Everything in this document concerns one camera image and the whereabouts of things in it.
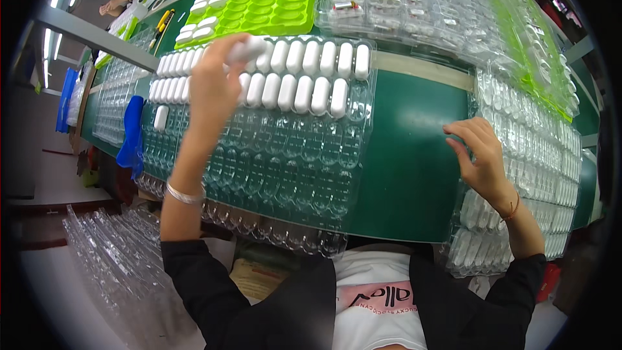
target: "silver bracelet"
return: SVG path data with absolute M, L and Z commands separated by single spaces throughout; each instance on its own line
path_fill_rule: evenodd
M 170 186 L 170 183 L 166 182 L 166 190 L 170 193 L 171 196 L 173 196 L 175 199 L 181 201 L 182 203 L 186 203 L 186 204 L 198 204 L 198 203 L 202 203 L 204 198 L 204 195 L 201 196 L 191 196 L 189 194 L 185 194 L 185 193 L 181 193 L 180 191 L 176 190 L 175 188 Z

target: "red string bracelet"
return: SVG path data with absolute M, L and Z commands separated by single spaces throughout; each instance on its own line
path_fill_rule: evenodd
M 509 214 L 509 216 L 508 216 L 508 217 L 504 217 L 504 218 L 501 220 L 502 222 L 507 222 L 507 221 L 511 220 L 511 219 L 514 217 L 514 215 L 516 215 L 516 212 L 518 211 L 518 205 L 519 205 L 519 204 L 521 204 L 521 195 L 519 195 L 519 194 L 518 194 L 518 192 L 517 192 L 517 193 L 516 193 L 516 197 L 517 197 L 517 200 L 516 200 L 516 207 L 514 208 L 514 210 L 512 211 L 512 213 L 511 213 L 511 214 Z M 512 209 L 512 202 L 509 202 L 509 209 Z

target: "hand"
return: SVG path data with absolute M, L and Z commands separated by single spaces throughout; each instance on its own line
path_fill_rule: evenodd
M 115 8 L 119 7 L 120 3 L 119 3 L 119 0 L 110 0 L 108 3 L 105 4 L 105 6 L 106 6 L 106 12 L 111 12 Z
M 462 139 L 475 155 L 471 162 L 467 149 L 453 138 L 446 138 L 458 156 L 460 173 L 465 183 L 479 193 L 501 217 L 512 213 L 516 206 L 517 193 L 505 176 L 501 143 L 493 128 L 484 118 L 467 119 L 443 126 L 445 134 L 454 134 Z
M 223 64 L 237 42 L 245 41 L 248 34 L 240 33 L 220 38 L 211 43 L 190 78 L 190 127 L 205 133 L 217 130 L 235 111 L 241 92 L 239 74 L 246 63 L 235 63 L 225 75 Z

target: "blue cloth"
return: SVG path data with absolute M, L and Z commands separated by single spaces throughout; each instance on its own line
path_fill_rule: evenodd
M 67 68 L 63 91 L 60 94 L 60 101 L 58 102 L 58 114 L 56 116 L 56 131 L 61 133 L 69 132 L 69 126 L 67 126 L 67 113 L 69 113 L 69 102 L 72 99 L 77 79 L 78 72 L 74 71 L 72 68 Z
M 123 126 L 125 141 L 117 154 L 117 164 L 122 168 L 132 168 L 132 180 L 143 171 L 143 134 L 141 133 L 141 116 L 143 114 L 143 98 L 133 96 L 125 109 Z

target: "finger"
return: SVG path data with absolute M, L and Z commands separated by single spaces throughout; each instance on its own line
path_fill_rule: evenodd
M 471 150 L 475 153 L 477 157 L 478 154 L 482 150 L 485 149 L 485 145 L 482 140 L 472 131 L 472 129 L 468 126 L 459 124 L 460 122 L 454 122 L 450 125 L 443 126 L 443 131 L 445 134 L 454 134 L 455 136 L 462 139 L 467 146 L 471 148 Z
M 229 74 L 227 75 L 227 82 L 229 83 L 229 89 L 237 97 L 242 92 L 242 86 L 239 83 L 239 75 L 244 70 L 245 65 L 243 63 L 236 63 L 229 68 Z
M 481 126 L 478 125 L 478 123 L 476 123 L 473 119 L 467 119 L 465 121 L 457 121 L 455 122 L 457 125 L 462 126 L 462 127 L 467 127 L 469 129 L 471 129 L 471 131 L 477 135 L 477 137 L 484 143 L 484 144 L 489 144 L 490 140 L 491 140 L 491 136 L 486 134 L 486 131 L 484 131 L 483 128 L 481 128 Z
M 454 152 L 458 157 L 458 164 L 460 165 L 460 174 L 462 177 L 464 178 L 465 176 L 470 176 L 474 166 L 468 156 L 467 148 L 453 138 L 445 138 L 445 141 L 447 142 L 447 145 L 454 149 Z
M 493 127 L 490 125 L 489 121 L 481 117 L 475 117 L 471 119 L 471 121 L 478 125 L 484 131 L 484 134 L 490 138 L 497 139 L 497 136 L 494 133 Z
M 246 41 L 249 36 L 250 34 L 247 33 L 237 33 L 224 38 L 219 38 L 211 43 L 210 52 L 206 54 L 206 57 L 217 59 L 223 63 L 226 61 L 229 51 L 231 51 L 233 45 L 237 42 Z

